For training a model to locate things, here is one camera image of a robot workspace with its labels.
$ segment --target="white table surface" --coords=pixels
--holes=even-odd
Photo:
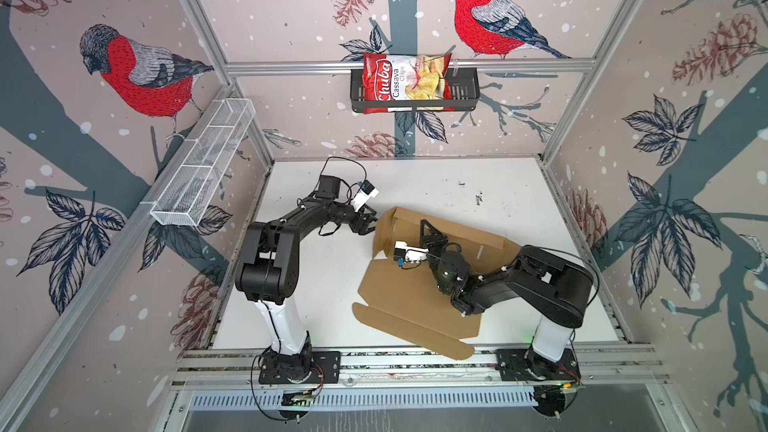
[[[532,158],[457,158],[361,162],[379,189],[369,205],[379,213],[401,206],[480,228],[519,243],[557,248],[576,247]],[[256,215],[259,222],[282,217],[306,197],[317,182],[322,162],[278,162]],[[349,183],[362,180],[356,164],[331,159],[325,174]],[[333,224],[326,226],[329,232]],[[329,237],[316,232],[300,245],[300,278],[293,294],[314,347],[410,345],[400,338],[361,324],[352,303],[371,259],[373,234],[359,236],[348,226]],[[252,302],[232,287],[214,348],[265,348],[269,331]],[[469,344],[512,344],[533,337],[539,312],[521,298],[494,305],[482,315],[480,334]],[[615,341],[616,333],[596,298],[577,342]]]

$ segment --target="white wire basket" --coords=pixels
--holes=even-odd
[[[160,194],[150,214],[163,226],[197,226],[256,111],[248,99],[224,99]]]

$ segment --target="red chip bag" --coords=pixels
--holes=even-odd
[[[446,56],[388,56],[367,53],[363,57],[362,84],[366,100],[450,99],[446,71],[451,54]],[[411,107],[366,109],[365,113],[409,111]],[[452,111],[447,107],[419,107],[418,110]]]

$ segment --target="black basket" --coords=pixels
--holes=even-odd
[[[456,112],[471,112],[475,110],[478,100],[480,100],[477,69],[473,67],[450,68],[446,72],[446,82],[451,90],[452,99],[365,100],[366,94],[362,88],[362,69],[354,69],[352,70],[352,81],[350,84],[352,110],[358,113],[363,113],[365,109],[386,109],[388,107],[408,107],[411,112],[417,112],[419,107],[450,107]]]

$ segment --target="brown cardboard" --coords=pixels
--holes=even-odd
[[[480,315],[462,317],[450,298],[437,289],[426,262],[404,270],[392,260],[395,241],[418,246],[419,227],[425,218],[450,242],[462,246],[473,274],[489,274],[514,258],[520,245],[500,235],[462,226],[442,218],[394,207],[376,224],[372,256],[384,251],[387,259],[371,260],[358,292],[368,305],[354,303],[357,320],[420,347],[456,360],[469,358],[475,349],[459,339],[477,337]]]

